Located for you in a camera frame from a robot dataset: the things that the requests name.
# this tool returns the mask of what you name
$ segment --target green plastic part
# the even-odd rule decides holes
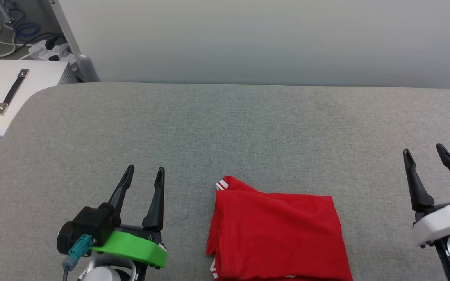
[[[168,259],[168,252],[158,244],[121,231],[112,232],[102,247],[91,249],[156,267],[165,267]]]

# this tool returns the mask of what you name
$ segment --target folded red shirt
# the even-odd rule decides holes
[[[216,281],[352,280],[331,196],[267,194],[232,176],[216,184],[206,253]]]

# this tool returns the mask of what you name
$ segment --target white box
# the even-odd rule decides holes
[[[77,83],[67,62],[0,59],[0,103],[5,100],[22,69],[28,69],[29,74],[20,84],[5,114],[0,116],[0,140],[30,96],[48,87]]]

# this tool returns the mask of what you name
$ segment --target gray wall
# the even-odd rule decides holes
[[[450,0],[59,0],[103,81],[450,89]]]

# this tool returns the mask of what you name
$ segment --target robotic arm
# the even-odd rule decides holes
[[[436,148],[442,163],[450,171],[450,153],[442,144],[437,144]],[[421,248],[435,246],[445,276],[450,281],[450,203],[435,204],[416,173],[416,163],[407,149],[404,149],[404,164],[411,205],[416,212],[412,240]]]
[[[69,255],[62,264],[64,281],[80,257],[73,256],[78,244],[87,245],[83,249],[89,251],[84,256],[90,257],[89,266],[80,277],[82,281],[143,281],[148,266],[157,270],[166,266],[168,253],[161,241],[164,168],[157,171],[154,196],[141,226],[121,224],[121,209],[133,173],[134,166],[128,166],[108,202],[98,208],[84,207],[60,229],[57,249],[60,254]],[[112,266],[126,267],[131,273]]]

